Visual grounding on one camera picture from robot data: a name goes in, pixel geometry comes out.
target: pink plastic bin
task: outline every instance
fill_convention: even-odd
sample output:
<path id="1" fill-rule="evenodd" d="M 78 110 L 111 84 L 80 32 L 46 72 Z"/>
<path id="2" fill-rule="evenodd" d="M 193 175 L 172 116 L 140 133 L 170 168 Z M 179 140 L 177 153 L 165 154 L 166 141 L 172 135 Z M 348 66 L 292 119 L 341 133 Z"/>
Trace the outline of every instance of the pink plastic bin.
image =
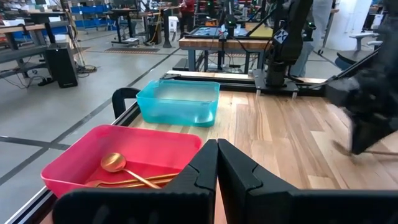
<path id="1" fill-rule="evenodd" d="M 201 140 L 192 134 L 102 125 L 92 129 L 41 173 L 47 188 L 57 197 L 91 180 L 133 179 L 127 172 L 109 173 L 100 166 L 110 152 L 127 159 L 126 168 L 142 177 L 180 172 L 200 150 Z"/>

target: teal plastic container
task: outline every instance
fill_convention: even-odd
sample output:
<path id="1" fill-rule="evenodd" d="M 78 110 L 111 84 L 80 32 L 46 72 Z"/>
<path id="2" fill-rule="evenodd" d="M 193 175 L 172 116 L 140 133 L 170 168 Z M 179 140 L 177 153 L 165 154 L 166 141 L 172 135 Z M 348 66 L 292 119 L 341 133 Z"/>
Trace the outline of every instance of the teal plastic container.
<path id="1" fill-rule="evenodd" d="M 148 123 L 210 127 L 216 121 L 220 84 L 154 80 L 137 94 Z"/>

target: gray floor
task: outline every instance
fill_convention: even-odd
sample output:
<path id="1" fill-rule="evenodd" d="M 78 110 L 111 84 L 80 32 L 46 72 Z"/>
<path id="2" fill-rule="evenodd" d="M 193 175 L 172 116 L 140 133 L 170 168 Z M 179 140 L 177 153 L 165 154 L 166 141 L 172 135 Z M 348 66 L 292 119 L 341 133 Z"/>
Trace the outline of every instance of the gray floor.
<path id="1" fill-rule="evenodd" d="M 0 79 L 0 203 L 7 205 L 0 209 L 0 223 L 44 186 L 40 171 L 46 164 L 90 129 L 114 121 L 110 98 L 115 90 L 143 88 L 187 57 L 186 51 L 177 50 L 177 41 L 172 42 L 172 49 L 160 46 L 160 51 L 150 55 L 104 53 L 114 36 L 115 32 L 105 31 L 79 36 L 80 45 L 90 47 L 83 53 L 86 63 L 97 66 L 98 71 L 81 78 L 78 87 L 61 89 L 53 83 L 20 89 L 9 82 L 21 86 L 21 75 Z M 328 78 L 340 73 L 335 58 L 336 52 L 328 49 L 322 57 L 311 54 L 307 77 Z M 244 59 L 234 58 L 234 63 L 243 64 Z M 14 62 L 0 64 L 0 70 L 15 66 Z M 41 69 L 36 75 L 49 74 Z"/>

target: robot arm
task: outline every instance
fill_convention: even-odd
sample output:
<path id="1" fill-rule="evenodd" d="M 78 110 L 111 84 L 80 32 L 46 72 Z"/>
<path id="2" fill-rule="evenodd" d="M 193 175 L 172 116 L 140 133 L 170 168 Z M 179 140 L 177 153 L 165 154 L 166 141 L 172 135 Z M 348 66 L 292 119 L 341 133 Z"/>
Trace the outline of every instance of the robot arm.
<path id="1" fill-rule="evenodd" d="M 384 1 L 389 18 L 379 29 L 383 45 L 373 64 L 326 87 L 326 97 L 352 121 L 351 152 L 360 154 L 398 130 L 398 1 Z"/>

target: gold spoon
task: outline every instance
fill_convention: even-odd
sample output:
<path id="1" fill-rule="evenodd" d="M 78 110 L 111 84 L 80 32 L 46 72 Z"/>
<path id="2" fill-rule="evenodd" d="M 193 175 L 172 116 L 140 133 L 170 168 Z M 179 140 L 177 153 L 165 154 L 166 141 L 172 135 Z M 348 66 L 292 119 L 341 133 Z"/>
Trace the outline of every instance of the gold spoon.
<path id="1" fill-rule="evenodd" d="M 129 171 L 128 169 L 125 169 L 126 164 L 127 164 L 126 158 L 122 154 L 117 152 L 110 153 L 105 157 L 103 157 L 101 160 L 101 167 L 108 172 L 119 172 L 124 170 L 129 174 L 131 174 L 133 177 L 137 178 L 142 183 L 148 185 L 149 187 L 152 187 L 154 189 L 160 189 L 158 185 L 151 183 L 150 181 Z"/>
<path id="2" fill-rule="evenodd" d="M 169 183 L 172 179 L 162 179 L 162 180 L 155 180 L 153 184 L 166 184 Z M 105 186 L 98 186 L 99 188 L 126 188 L 126 187 L 142 187 L 146 186 L 146 184 L 131 184 L 131 185 L 123 185 L 123 186 L 116 186 L 116 187 L 105 187 Z"/>
<path id="3" fill-rule="evenodd" d="M 178 174 L 166 174 L 166 175 L 159 175 L 159 176 L 155 176 L 155 177 L 148 177 L 146 178 L 146 180 L 163 180 L 163 179 L 168 179 L 171 177 L 175 177 Z M 116 184 L 134 184 L 136 182 L 138 182 L 139 180 L 137 179 L 132 179 L 132 180 L 122 180 L 122 181 L 118 181 L 118 182 L 107 182 L 107 181 L 103 181 L 103 180 L 92 180 L 89 181 L 87 183 L 85 183 L 86 186 L 89 187 L 98 187 L 101 184 L 106 184 L 106 185 L 116 185 Z"/>

